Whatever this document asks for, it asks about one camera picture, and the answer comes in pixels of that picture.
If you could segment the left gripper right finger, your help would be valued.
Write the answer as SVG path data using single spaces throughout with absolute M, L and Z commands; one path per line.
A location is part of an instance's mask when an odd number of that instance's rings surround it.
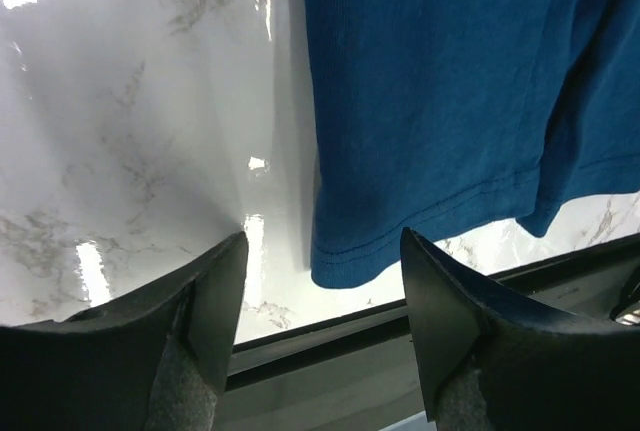
M 407 229 L 401 268 L 428 421 L 440 430 L 635 430 L 639 239 L 491 276 Z

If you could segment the navy blue printed t-shirt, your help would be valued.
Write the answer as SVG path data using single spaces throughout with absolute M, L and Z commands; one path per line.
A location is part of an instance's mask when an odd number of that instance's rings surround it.
M 320 187 L 311 276 L 639 189 L 639 0 L 304 0 Z

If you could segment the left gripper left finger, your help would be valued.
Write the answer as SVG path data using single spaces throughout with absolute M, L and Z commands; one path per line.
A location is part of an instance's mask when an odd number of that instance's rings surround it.
M 65 321 L 1 330 L 5 430 L 209 430 L 241 310 L 244 233 Z

